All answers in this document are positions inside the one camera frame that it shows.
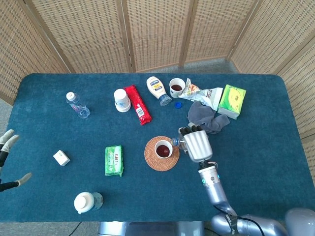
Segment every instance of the squeeze bottle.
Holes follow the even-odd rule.
[[[172,98],[170,98],[165,91],[162,82],[155,76],[151,76],[147,79],[147,87],[150,93],[153,94],[159,100],[161,106],[167,105]]]

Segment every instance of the round rattan mat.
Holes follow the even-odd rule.
[[[172,155],[166,159],[160,159],[155,152],[155,145],[160,140],[171,141],[171,139],[166,136],[156,136],[152,138],[148,141],[144,149],[144,158],[152,169],[156,171],[168,171],[176,165],[179,159],[179,149],[173,146]]]

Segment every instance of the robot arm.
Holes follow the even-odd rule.
[[[180,128],[184,147],[193,162],[199,163],[199,174],[207,191],[211,204],[221,213],[212,218],[212,227],[220,235],[247,234],[251,236],[287,236],[286,229],[275,220],[246,215],[239,217],[230,206],[220,177],[217,173],[218,165],[210,162],[212,149],[208,136],[199,125],[190,123],[189,127]]]
[[[1,171],[4,166],[4,163],[9,155],[10,149],[15,144],[15,142],[19,139],[19,136],[13,135],[13,132],[14,130],[10,129],[3,136],[0,137],[0,149],[1,149],[0,150],[0,175],[1,175]],[[1,183],[1,179],[0,179],[0,192],[6,189],[21,186],[26,181],[28,181],[31,178],[31,176],[32,174],[28,173],[24,175],[21,179],[18,179],[13,182],[8,182],[8,183]]]

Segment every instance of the gray cloth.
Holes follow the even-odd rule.
[[[230,124],[226,115],[215,117],[216,111],[211,107],[203,106],[200,102],[194,102],[188,112],[188,120],[199,124],[207,133],[217,134],[221,129]]]

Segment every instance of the cup of tea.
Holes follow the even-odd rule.
[[[178,98],[178,96],[182,94],[185,85],[186,85],[185,81],[180,78],[172,79],[171,82],[169,82],[171,96],[174,98]]]
[[[173,147],[169,141],[160,140],[155,146],[156,155],[160,159],[166,159],[172,155]]]

